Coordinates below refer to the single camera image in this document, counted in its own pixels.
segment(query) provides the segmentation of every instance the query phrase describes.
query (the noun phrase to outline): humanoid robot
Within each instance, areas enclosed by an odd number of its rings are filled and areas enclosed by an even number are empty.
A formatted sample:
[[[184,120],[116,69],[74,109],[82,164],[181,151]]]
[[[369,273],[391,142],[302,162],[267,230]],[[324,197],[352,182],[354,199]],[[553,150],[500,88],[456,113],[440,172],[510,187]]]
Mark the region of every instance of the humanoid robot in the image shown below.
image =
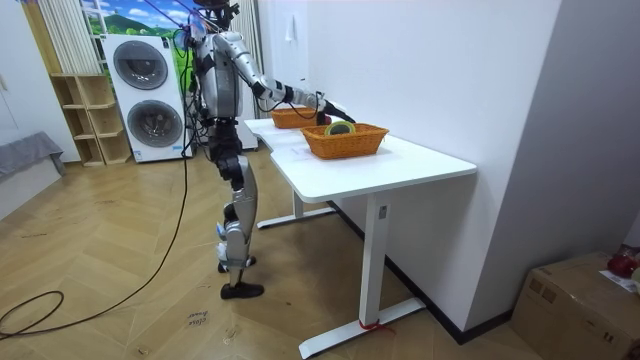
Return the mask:
[[[343,111],[323,98],[319,92],[310,93],[285,85],[262,74],[247,50],[242,35],[229,31],[237,4],[228,0],[194,0],[202,8],[199,13],[210,29],[198,33],[190,31],[186,39],[194,50],[193,69],[196,74],[195,94],[199,101],[201,123],[208,126],[211,161],[224,180],[229,180],[232,201],[224,206],[224,224],[218,225],[222,242],[218,246],[219,272],[229,273],[229,283],[220,291],[223,299],[260,296],[264,287],[242,281],[246,267],[256,262],[249,256],[251,232],[258,204],[258,190],[251,165],[242,155],[242,144],[236,134],[242,79],[254,96],[275,103],[298,104],[316,109],[318,124],[325,115],[334,115],[354,122]]]

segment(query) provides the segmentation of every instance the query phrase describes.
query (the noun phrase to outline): wooden shelf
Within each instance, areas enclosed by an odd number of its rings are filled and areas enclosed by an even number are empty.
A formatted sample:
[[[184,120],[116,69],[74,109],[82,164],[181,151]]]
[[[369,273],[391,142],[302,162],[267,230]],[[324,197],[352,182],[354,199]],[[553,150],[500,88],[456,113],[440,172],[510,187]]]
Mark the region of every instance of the wooden shelf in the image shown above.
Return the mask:
[[[90,109],[88,112],[98,137],[114,137],[123,130],[120,112],[116,107]]]
[[[87,139],[95,139],[96,136],[94,134],[79,134],[73,137],[73,140],[87,140]]]
[[[131,158],[131,150],[129,150],[129,142],[124,131],[121,131],[115,137],[99,138],[100,147],[103,150],[104,160],[107,165],[123,164]]]
[[[104,74],[51,75],[51,83],[84,166],[122,164],[131,150]]]
[[[80,106],[84,108],[80,88],[73,77],[52,77],[51,84],[58,97],[58,102],[63,106]]]
[[[62,108],[65,109],[65,110],[84,109],[84,105],[82,105],[82,104],[80,104],[80,105],[68,104],[68,105],[62,105]]]
[[[116,100],[113,97],[113,91],[106,76],[77,77],[76,80],[87,108],[93,106],[102,107],[105,104],[115,105]]]
[[[95,139],[75,140],[82,166],[104,165],[102,152]]]
[[[100,109],[108,109],[116,106],[115,100],[112,103],[108,104],[99,104],[99,105],[89,105],[87,109],[89,110],[100,110]]]
[[[120,129],[118,131],[106,132],[106,133],[98,134],[98,137],[101,138],[101,139],[110,138],[110,137],[116,137],[116,136],[122,134],[123,132],[124,132],[124,130]]]
[[[51,77],[97,77],[104,76],[104,74],[63,74],[63,73],[51,73],[49,74]]]
[[[91,135],[91,139],[95,138],[93,127],[84,109],[66,109],[63,111],[64,117],[69,125],[71,136],[74,140],[87,139],[87,135]]]

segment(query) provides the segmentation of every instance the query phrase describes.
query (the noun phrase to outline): table leg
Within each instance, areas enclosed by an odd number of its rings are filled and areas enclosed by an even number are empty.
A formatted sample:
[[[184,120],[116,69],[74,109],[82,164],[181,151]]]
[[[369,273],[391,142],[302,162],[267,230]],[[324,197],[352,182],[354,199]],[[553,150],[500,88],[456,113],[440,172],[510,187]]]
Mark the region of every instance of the table leg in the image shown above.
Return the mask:
[[[368,195],[359,321],[330,330],[300,344],[300,355],[303,359],[371,331],[363,329],[360,323],[363,325],[373,325],[378,322],[386,324],[425,308],[422,301],[412,298],[380,311],[380,293],[390,210],[388,193]]]
[[[312,211],[304,211],[302,208],[302,199],[300,199],[300,196],[298,196],[298,194],[296,194],[295,190],[293,189],[291,190],[291,192],[293,193],[293,215],[260,221],[257,224],[258,229],[267,229],[271,226],[289,224],[292,222],[307,220],[310,218],[333,214],[336,212],[335,209],[330,207]]]

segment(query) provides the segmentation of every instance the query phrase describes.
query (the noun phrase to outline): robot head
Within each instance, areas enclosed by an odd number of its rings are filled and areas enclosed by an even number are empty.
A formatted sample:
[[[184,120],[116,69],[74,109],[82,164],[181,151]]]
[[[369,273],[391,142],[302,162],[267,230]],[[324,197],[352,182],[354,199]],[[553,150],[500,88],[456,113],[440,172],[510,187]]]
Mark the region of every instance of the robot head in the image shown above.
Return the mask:
[[[212,21],[224,30],[229,29],[231,20],[235,15],[240,13],[240,5],[229,5],[229,0],[193,0],[194,3],[202,6],[206,10],[207,18],[211,18]]]

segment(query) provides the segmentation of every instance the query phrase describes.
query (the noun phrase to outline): white table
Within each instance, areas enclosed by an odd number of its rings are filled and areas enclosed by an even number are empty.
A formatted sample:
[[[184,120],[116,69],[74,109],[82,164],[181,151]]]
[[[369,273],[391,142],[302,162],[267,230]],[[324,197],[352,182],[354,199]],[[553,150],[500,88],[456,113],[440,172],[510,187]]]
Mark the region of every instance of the white table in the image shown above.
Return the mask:
[[[360,314],[356,320],[300,344],[303,359],[370,330],[360,326],[386,324],[420,310],[417,298],[380,310],[382,273],[391,211],[389,191],[476,172],[476,166],[437,151],[387,135],[378,153],[348,159],[321,160],[313,155],[299,129],[278,129],[271,119],[246,120],[249,129],[269,147],[271,160],[293,189],[293,215],[265,220],[258,228],[285,224],[333,212],[302,212],[302,202],[318,203],[367,195]]]

